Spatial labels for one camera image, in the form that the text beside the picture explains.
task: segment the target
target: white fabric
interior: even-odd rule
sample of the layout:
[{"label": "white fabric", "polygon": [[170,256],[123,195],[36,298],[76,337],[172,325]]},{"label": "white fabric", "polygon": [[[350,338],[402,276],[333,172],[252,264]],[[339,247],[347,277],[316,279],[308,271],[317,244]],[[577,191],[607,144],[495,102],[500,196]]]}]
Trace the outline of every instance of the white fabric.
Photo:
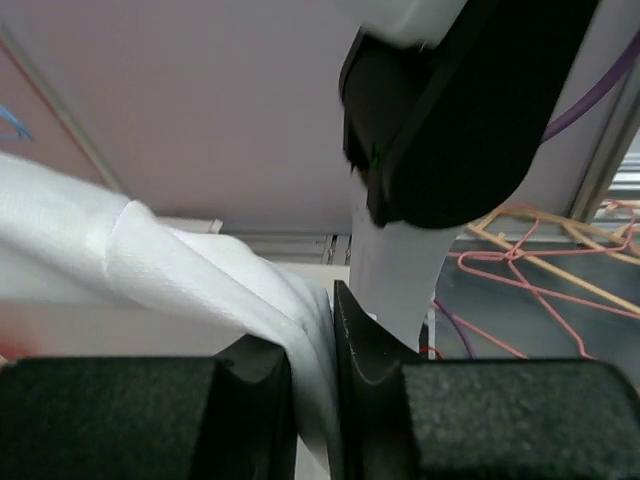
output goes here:
[{"label": "white fabric", "polygon": [[242,242],[170,229],[139,202],[0,153],[0,300],[140,305],[282,345],[300,435],[341,477],[327,293]]}]

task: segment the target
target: metal frame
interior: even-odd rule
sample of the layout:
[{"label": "metal frame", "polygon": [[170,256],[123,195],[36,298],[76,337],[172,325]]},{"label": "metal frame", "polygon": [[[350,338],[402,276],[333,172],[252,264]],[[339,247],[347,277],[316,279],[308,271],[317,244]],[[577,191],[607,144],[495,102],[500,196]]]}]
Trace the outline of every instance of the metal frame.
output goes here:
[{"label": "metal frame", "polygon": [[91,141],[82,126],[73,117],[57,92],[33,63],[27,52],[22,48],[16,37],[6,24],[0,22],[0,52],[4,52],[16,68],[23,74],[26,82],[31,84],[33,91],[54,115],[61,128],[68,134],[71,142],[76,144],[89,162],[99,173],[104,184],[117,193],[126,193],[122,183],[113,173],[102,153]]},{"label": "metal frame", "polygon": [[618,100],[602,130],[584,180],[575,197],[570,217],[593,220],[598,207],[640,128],[640,63],[627,76]]},{"label": "metal frame", "polygon": [[640,154],[632,152],[636,140],[640,136],[636,134],[629,152],[624,156],[622,164],[618,168],[611,187],[609,197],[615,200],[639,200],[640,199]]}]

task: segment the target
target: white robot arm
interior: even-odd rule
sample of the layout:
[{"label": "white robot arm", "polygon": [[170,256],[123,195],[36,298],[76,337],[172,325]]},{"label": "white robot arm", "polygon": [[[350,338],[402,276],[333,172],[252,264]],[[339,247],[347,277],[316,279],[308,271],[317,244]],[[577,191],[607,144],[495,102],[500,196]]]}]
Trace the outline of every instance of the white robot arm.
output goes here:
[{"label": "white robot arm", "polygon": [[349,5],[363,25],[340,76],[350,288],[416,349],[453,240],[523,180],[598,2]]}]

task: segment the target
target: wire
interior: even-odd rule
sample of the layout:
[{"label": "wire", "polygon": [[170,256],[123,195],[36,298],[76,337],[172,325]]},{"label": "wire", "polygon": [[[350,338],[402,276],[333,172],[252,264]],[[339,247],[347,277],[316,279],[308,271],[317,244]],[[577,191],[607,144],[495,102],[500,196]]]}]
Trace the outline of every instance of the wire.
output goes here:
[{"label": "wire", "polygon": [[502,348],[503,350],[506,350],[507,352],[509,352],[513,356],[521,358],[523,360],[528,360],[529,357],[527,357],[524,353],[520,352],[519,350],[516,350],[511,345],[509,345],[507,343],[504,343],[503,341],[497,339],[493,335],[488,334],[487,332],[482,330],[480,327],[476,327],[475,325],[473,325],[472,323],[467,322],[466,320],[464,320],[462,317],[460,317],[458,315],[454,315],[453,318],[455,318],[456,321],[458,323],[460,323],[461,325],[463,325],[464,327],[466,327],[469,330],[477,333],[481,337],[486,338],[491,343],[493,343],[494,345],[497,345],[498,347]]},{"label": "wire", "polygon": [[4,118],[16,130],[14,134],[0,135],[0,140],[20,140],[22,138],[33,140],[33,135],[31,135],[31,132],[24,126],[24,123],[18,120],[4,105],[0,105],[0,118]]},{"label": "wire", "polygon": [[437,298],[433,299],[433,304],[438,308],[438,310],[440,310],[444,314],[444,316],[447,318],[447,320],[449,320],[451,325],[453,325],[453,328],[455,328],[456,333],[458,334],[458,336],[460,337],[460,340],[462,340],[462,343],[464,344],[464,348],[467,351],[467,355],[469,356],[469,358],[476,358],[476,352],[471,346],[471,341],[467,337],[467,334],[464,332],[464,330],[460,328],[460,325],[456,321],[454,315],[449,311],[447,307],[442,305],[442,303]]},{"label": "wire", "polygon": [[[582,337],[580,337],[580,335],[566,322],[566,320],[547,302],[547,300],[543,297],[543,295],[548,295],[548,296],[553,296],[556,298],[562,298],[564,300],[568,300],[580,305],[584,305],[584,306],[589,306],[589,307],[593,307],[593,308],[597,308],[599,310],[603,310],[603,311],[608,311],[610,313],[616,313],[618,315],[623,315],[626,317],[630,317],[630,318],[634,318],[634,319],[640,319],[640,315],[638,315],[637,313],[632,313],[632,312],[628,312],[625,310],[621,310],[621,309],[617,309],[614,307],[609,307],[607,305],[601,305],[595,302],[591,302],[588,300],[584,300],[578,297],[574,297],[571,295],[565,295],[565,294],[561,294],[559,292],[554,292],[552,290],[547,290],[544,288],[540,288],[540,287],[536,287],[534,285],[532,285],[527,278],[524,276],[524,274],[518,269],[518,267],[515,265],[515,261],[520,259],[520,258],[524,258],[527,256],[532,256],[532,257],[543,257],[543,256],[553,256],[553,255],[592,255],[592,254],[596,254],[596,253],[600,253],[600,254],[609,254],[610,252],[620,252],[623,251],[625,249],[631,250],[634,253],[637,253],[636,250],[633,250],[633,231],[635,229],[635,222],[636,222],[636,215],[635,212],[633,211],[633,207],[629,206],[623,202],[617,202],[617,201],[612,201],[612,205],[614,207],[622,207],[622,208],[626,208],[630,211],[630,217],[631,217],[631,221],[630,223],[626,226],[626,228],[623,229],[623,231],[625,232],[625,238],[624,241],[622,241],[622,244],[620,246],[617,247],[602,247],[600,245],[597,246],[597,248],[592,248],[590,250],[536,250],[536,251],[524,251],[522,250],[523,244],[531,237],[531,235],[534,233],[534,231],[539,227],[540,225],[540,215],[538,212],[536,212],[533,209],[529,209],[533,215],[534,215],[534,223],[532,225],[532,227],[529,229],[529,231],[515,244],[513,245],[513,247],[506,251],[506,252],[496,252],[496,251],[468,251],[468,252],[464,252],[464,253],[454,253],[454,252],[450,252],[449,256],[450,257],[457,257],[457,265],[458,267],[470,274],[476,275],[476,276],[480,276],[483,278],[487,278],[490,280],[495,280],[499,283],[504,283],[507,285],[512,285],[512,286],[516,286],[519,288],[523,288],[525,290],[530,291],[535,298],[540,302],[540,304],[549,312],[549,314],[554,318],[554,320],[575,340],[576,345],[578,346],[578,351],[580,353],[580,355],[583,358],[588,358],[588,359],[595,359],[595,357],[593,357],[591,354],[589,354],[586,351],[586,347],[584,344],[584,340],[582,339]],[[472,260],[480,260],[480,261],[506,261],[507,265],[509,267],[509,269],[511,270],[511,272],[517,277],[518,280],[512,280],[510,278],[506,278],[506,277],[501,277],[499,275],[494,275],[488,272],[484,272],[482,270],[478,270],[475,268],[471,268],[468,265],[466,265],[464,263],[464,260],[470,258]],[[439,308],[443,311],[442,309],[442,303],[441,302],[437,302],[437,305],[439,306]],[[465,326],[466,328],[469,328],[470,330],[474,331],[475,333],[477,333],[478,335],[481,335],[482,337],[486,338],[487,340],[489,340],[490,342],[494,343],[495,345],[499,346],[500,348],[503,348],[504,350],[510,352],[511,354],[513,354],[514,356],[518,357],[518,358],[522,358],[522,359],[526,359],[527,357],[522,353],[519,352],[518,350],[514,349],[513,347],[511,347],[510,345],[498,340],[497,338],[493,337],[492,335],[488,334],[487,332],[485,332],[484,330],[480,329],[479,327],[476,327],[475,325],[470,324],[469,322],[466,322],[465,320],[463,320],[462,318],[460,318],[457,315],[453,315],[449,312],[449,315],[451,315],[451,317],[459,324]]]},{"label": "wire", "polygon": [[53,115],[53,118],[56,119],[60,128],[69,138],[69,141],[78,149],[89,165],[96,170],[104,186],[116,193],[126,193],[120,181],[111,172],[111,167],[108,165],[108,162],[93,148],[89,139],[82,134],[82,131],[77,128],[73,119],[66,114],[52,88],[42,76],[37,73],[37,68],[34,67],[28,56],[18,45],[18,42],[6,28],[0,29],[0,52],[3,52],[3,54],[7,56],[45,108]]},{"label": "wire", "polygon": [[435,352],[438,360],[444,360],[444,357],[436,347],[420,347],[420,353]]},{"label": "wire", "polygon": [[[613,63],[611,68],[609,68],[609,70],[591,88],[591,90],[589,90],[586,94],[584,94],[583,97],[580,100],[578,100],[571,108],[569,108],[562,115],[560,115],[558,118],[556,118],[551,123],[549,123],[549,125],[547,125],[547,128],[545,129],[544,135],[542,136],[541,143],[544,143],[544,142],[552,139],[553,137],[558,135],[560,132],[564,131],[567,127],[569,127],[570,125],[575,123],[585,113],[587,113],[596,103],[598,103],[602,99],[602,97],[604,97],[615,86],[616,83],[618,83],[618,81],[620,81],[620,79],[631,69],[631,67],[633,67],[633,65],[634,65],[634,63],[636,61],[636,58],[639,55],[640,55],[640,29],[638,29],[636,31],[635,35],[633,36],[633,38],[631,39],[631,41],[627,45],[627,48],[625,48],[625,50],[620,54],[618,59]],[[537,228],[538,224],[539,224],[539,219],[536,219],[536,223],[534,224],[534,226],[531,228],[531,230],[529,230],[529,232],[527,233],[525,238],[523,238],[519,242],[520,245],[522,243],[524,243],[526,241],[526,239],[533,233],[533,231]],[[628,232],[627,241],[625,242],[625,244],[623,246],[614,247],[613,249],[604,249],[604,248],[595,249],[594,248],[592,250],[586,250],[584,252],[587,252],[587,253],[600,253],[600,252],[608,251],[610,253],[615,253],[615,252],[622,251],[622,250],[625,250],[625,249],[628,248],[634,254],[638,255],[639,254],[638,247],[636,247],[631,241],[632,235],[633,235],[633,230],[635,230],[635,216],[634,216],[631,224],[626,229],[626,231]],[[486,252],[486,253],[487,253],[487,255],[484,258],[479,258],[477,256],[475,258],[476,259],[480,259],[480,260],[489,260],[490,256],[493,256],[493,255],[496,254],[496,252]],[[525,252],[522,255],[538,255],[538,254],[539,254],[539,252],[535,252],[535,253],[532,253],[532,252],[528,252],[527,253],[527,252]],[[573,255],[573,254],[575,254],[575,251],[569,251],[569,250],[556,251],[555,253],[549,253],[549,255]],[[516,255],[517,254],[515,252],[512,252],[512,257],[511,257],[511,260],[509,260],[509,261],[512,262],[514,259],[516,259]],[[472,269],[470,267],[463,266],[463,263],[462,263],[463,259],[464,259],[464,257],[462,255],[460,255],[459,258],[458,258],[458,266],[462,270],[464,270],[464,271],[466,271],[468,273],[475,273],[477,275],[484,276],[485,278],[491,278],[493,280],[500,281],[500,282],[503,282],[503,283],[508,283],[508,284],[513,285],[513,286],[527,288],[532,293],[534,293],[536,298],[538,298],[538,300],[541,301],[541,303],[543,303],[543,306],[545,306],[545,308],[549,311],[549,313],[551,313],[557,321],[561,322],[561,324],[562,324],[562,322],[564,322],[564,320],[562,320],[562,317],[560,317],[559,314],[540,295],[545,293],[547,295],[556,296],[558,298],[563,298],[565,300],[571,300],[571,301],[580,300],[580,299],[577,299],[576,297],[571,297],[569,295],[563,295],[563,294],[559,294],[557,292],[552,292],[550,290],[533,287],[529,282],[526,281],[526,279],[523,280],[521,278],[520,282],[513,282],[512,280],[506,279],[504,277],[499,277],[497,275],[491,275],[491,274],[488,274],[488,273],[485,273],[485,272],[480,272],[479,270],[475,270],[475,269]],[[503,254],[502,257],[494,257],[493,259],[495,259],[495,260],[504,260],[504,259],[508,259],[508,257],[507,257],[506,254]],[[445,315],[445,317],[447,317],[447,319],[449,319],[449,321],[451,321],[451,324],[454,325],[454,327],[456,327],[456,331],[458,331],[459,326],[456,323],[456,316],[452,315],[451,312],[448,310],[448,308],[444,307],[444,305],[441,302],[439,302],[437,299],[434,301],[434,303],[442,311],[442,313]],[[609,307],[605,307],[604,305],[596,304],[596,303],[593,303],[593,302],[588,302],[586,300],[584,300],[584,301],[580,300],[579,303],[582,303],[583,305],[588,305],[588,306],[591,306],[591,307],[594,307],[594,308],[600,308],[602,310],[608,310],[608,311],[611,311],[612,313],[618,313],[618,314],[626,315],[626,316],[633,316],[634,318],[636,318],[635,315],[628,314],[628,312],[624,312],[624,311],[618,310],[618,309],[610,309]],[[486,332],[482,332],[482,333],[479,333],[479,334],[482,335],[482,336],[485,336],[485,338],[489,339],[490,341],[493,341],[493,343],[498,344],[497,342],[499,342],[501,344],[499,346],[501,346],[502,348],[505,348],[505,346],[508,347],[508,345],[502,344],[502,342],[500,342],[499,340],[495,339],[494,337],[491,337]],[[465,348],[467,349],[467,352],[469,352],[469,347],[467,346],[467,342],[465,342],[465,340],[468,340],[468,339],[466,339],[466,336],[464,336],[464,335],[460,335],[460,338],[465,343]],[[581,355],[583,355],[583,356],[588,355],[584,351],[584,344],[579,342],[578,345],[579,345],[579,348],[580,348]]]},{"label": "wire", "polygon": [[629,42],[629,45],[618,60],[596,83],[591,90],[584,94],[573,107],[564,112],[549,125],[542,136],[542,143],[552,139],[565,128],[573,124],[576,120],[587,113],[591,108],[604,97],[618,81],[633,67],[636,58],[640,55],[640,29]]}]

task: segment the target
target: wooden stick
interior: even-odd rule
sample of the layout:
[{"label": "wooden stick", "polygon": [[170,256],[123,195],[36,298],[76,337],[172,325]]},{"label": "wooden stick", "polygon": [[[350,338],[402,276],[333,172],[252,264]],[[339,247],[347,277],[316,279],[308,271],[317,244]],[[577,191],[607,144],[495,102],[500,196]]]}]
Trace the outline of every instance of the wooden stick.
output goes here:
[{"label": "wooden stick", "polygon": [[615,232],[613,232],[613,234],[616,237],[622,238],[622,235],[624,235],[624,233],[627,231],[628,228],[629,228],[629,225],[622,225],[621,227],[618,227],[618,229]]},{"label": "wooden stick", "polygon": [[[589,237],[579,232],[573,226],[563,225],[563,227],[567,231],[567,233],[569,233],[569,235],[572,235],[579,242],[582,242],[591,248],[595,248],[595,249],[602,248],[602,245],[599,245],[597,242],[594,242]],[[630,263],[631,265],[640,265],[640,258],[632,257],[631,255],[626,255],[620,252],[604,252],[604,253],[606,253],[612,258],[615,258],[616,260],[620,260],[621,262]]]},{"label": "wooden stick", "polygon": [[600,228],[594,227],[592,225],[587,225],[586,223],[578,222],[577,220],[571,220],[569,218],[560,217],[558,215],[552,215],[550,213],[536,212],[532,210],[514,209],[514,210],[503,211],[501,212],[501,215],[516,217],[516,218],[526,218],[528,220],[535,220],[536,217],[538,217],[540,220],[544,220],[545,222],[555,223],[561,226],[570,225],[581,232],[592,233],[593,235],[606,238],[607,240],[610,240],[618,245],[622,245],[624,243],[623,238],[616,236],[612,233],[605,232]]},{"label": "wooden stick", "polygon": [[495,210],[492,210],[491,213],[489,215],[487,215],[486,217],[484,217],[482,220],[480,220],[478,223],[476,223],[476,227],[480,228],[482,230],[484,230],[485,228],[487,228],[489,225],[491,225],[493,223],[493,221],[500,215],[500,210],[498,210],[497,208]]},{"label": "wooden stick", "polygon": [[[490,242],[504,248],[505,250],[511,250],[513,249],[513,245],[509,242],[507,242],[506,240],[501,240],[499,238],[497,238],[495,235],[490,234],[489,232],[486,232],[485,230],[482,230],[480,228],[478,228],[475,225],[469,224],[467,225],[467,229],[469,229],[471,232],[473,232],[474,234],[478,235],[479,237],[484,238],[485,240],[489,240]],[[633,303],[620,298],[616,295],[613,295],[610,292],[607,292],[606,290],[603,290],[600,287],[597,287],[583,279],[581,279],[580,277],[577,277],[569,272],[566,272],[564,270],[562,270],[561,268],[556,267],[555,265],[546,262],[544,260],[542,260],[541,258],[538,257],[528,257],[528,256],[524,256],[522,257],[524,260],[533,263],[534,265],[550,272],[553,273],[554,275],[557,275],[561,278],[563,278],[564,280],[567,280],[568,282],[573,283],[574,285],[578,285],[579,287],[584,288],[585,290],[598,295],[599,297],[604,298],[605,300],[612,302],[616,305],[618,305],[621,308],[624,308],[625,310],[628,310],[629,312],[635,313],[637,315],[640,315],[640,307],[638,307],[637,305],[634,305]]]}]

